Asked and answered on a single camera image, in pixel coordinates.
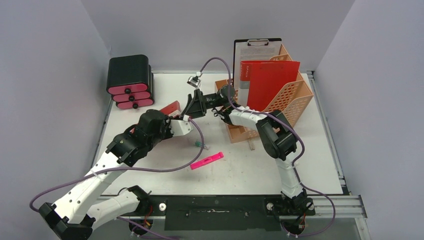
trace red notebook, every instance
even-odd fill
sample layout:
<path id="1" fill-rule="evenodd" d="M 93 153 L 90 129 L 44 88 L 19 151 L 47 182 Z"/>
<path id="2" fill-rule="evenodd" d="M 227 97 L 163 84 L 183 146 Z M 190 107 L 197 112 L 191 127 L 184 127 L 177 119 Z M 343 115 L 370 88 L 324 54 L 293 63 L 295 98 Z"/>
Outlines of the red notebook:
<path id="1" fill-rule="evenodd" d="M 284 85 L 296 81 L 300 65 L 298 61 L 241 61 L 240 81 L 244 84 L 240 82 L 240 87 L 244 89 L 239 89 L 238 99 L 247 90 L 247 106 L 263 111 Z"/>

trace pink marker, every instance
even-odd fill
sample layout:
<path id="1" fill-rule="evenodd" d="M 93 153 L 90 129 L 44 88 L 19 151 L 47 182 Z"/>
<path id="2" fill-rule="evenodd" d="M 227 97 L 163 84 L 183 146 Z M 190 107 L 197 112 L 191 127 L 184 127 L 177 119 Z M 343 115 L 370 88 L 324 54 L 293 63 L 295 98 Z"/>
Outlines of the pink marker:
<path id="1" fill-rule="evenodd" d="M 212 156 L 208 156 L 200 161 L 197 161 L 195 163 L 192 163 L 190 165 L 191 170 L 195 170 L 197 168 L 200 168 L 201 166 L 204 166 L 206 164 L 210 164 L 218 159 L 222 159 L 224 157 L 224 154 L 222 151 L 218 152 L 217 154 L 214 154 Z"/>

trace gray wall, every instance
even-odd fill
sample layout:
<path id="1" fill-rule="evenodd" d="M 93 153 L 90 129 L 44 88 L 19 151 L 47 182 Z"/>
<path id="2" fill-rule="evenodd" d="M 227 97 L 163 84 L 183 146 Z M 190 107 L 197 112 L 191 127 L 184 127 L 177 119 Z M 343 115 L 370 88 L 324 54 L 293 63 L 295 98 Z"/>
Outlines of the gray wall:
<path id="1" fill-rule="evenodd" d="M 1 239 L 57 239 L 29 201 L 89 169 L 106 115 L 108 60 L 79 0 L 1 1 Z"/>
<path id="2" fill-rule="evenodd" d="M 356 0 L 315 73 L 374 240 L 424 236 L 423 13 L 423 0 Z"/>
<path id="3" fill-rule="evenodd" d="M 155 69 L 233 62 L 235 39 L 281 37 L 315 70 L 354 0 L 82 0 L 112 57 L 146 54 Z M 213 63 L 208 70 L 224 70 Z"/>

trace paper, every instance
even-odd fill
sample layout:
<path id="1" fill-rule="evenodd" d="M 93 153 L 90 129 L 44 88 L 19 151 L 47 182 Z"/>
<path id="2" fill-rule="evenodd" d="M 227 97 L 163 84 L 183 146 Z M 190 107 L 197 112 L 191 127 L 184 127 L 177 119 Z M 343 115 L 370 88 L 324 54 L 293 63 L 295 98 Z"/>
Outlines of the paper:
<path id="1" fill-rule="evenodd" d="M 239 89 L 240 62 L 246 60 L 269 60 L 280 54 L 281 41 L 266 41 L 265 44 L 251 44 L 249 42 L 236 42 L 234 52 L 234 89 Z"/>

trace white table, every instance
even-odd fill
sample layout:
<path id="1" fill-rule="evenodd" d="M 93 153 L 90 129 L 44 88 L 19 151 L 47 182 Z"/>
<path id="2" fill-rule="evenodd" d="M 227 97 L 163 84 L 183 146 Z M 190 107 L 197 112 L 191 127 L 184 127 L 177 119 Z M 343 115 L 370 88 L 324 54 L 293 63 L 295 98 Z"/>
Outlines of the white table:
<path id="1" fill-rule="evenodd" d="M 178 100 L 181 109 L 187 103 L 187 95 L 194 88 L 186 83 L 188 73 L 157 73 L 154 75 L 154 105 L 137 110 L 121 110 L 113 104 L 108 117 L 99 151 L 103 152 L 114 136 L 138 122 L 148 109 L 161 109 Z M 222 73 L 204 74 L 201 90 L 204 94 L 214 93 L 214 82 L 225 79 Z M 225 124 L 208 111 L 207 115 L 195 119 L 200 126 L 205 143 L 200 159 L 223 152 L 224 158 L 195 170 L 189 167 L 176 172 L 154 173 L 127 171 L 103 193 L 115 195 L 125 187 L 139 185 L 153 195 L 271 195 L 279 194 L 281 181 L 275 160 L 264 151 L 259 138 L 253 140 L 256 150 L 248 143 L 231 144 Z M 327 137 L 313 98 L 294 127 L 305 143 L 306 150 L 297 167 L 302 182 L 326 194 L 341 194 L 342 188 L 328 145 Z M 147 157 L 140 159 L 135 167 L 171 169 L 189 162 L 199 152 L 194 142 L 200 140 L 199 133 L 192 131 L 186 136 L 174 137 L 160 142 Z M 292 153 L 294 158 L 300 152 Z"/>

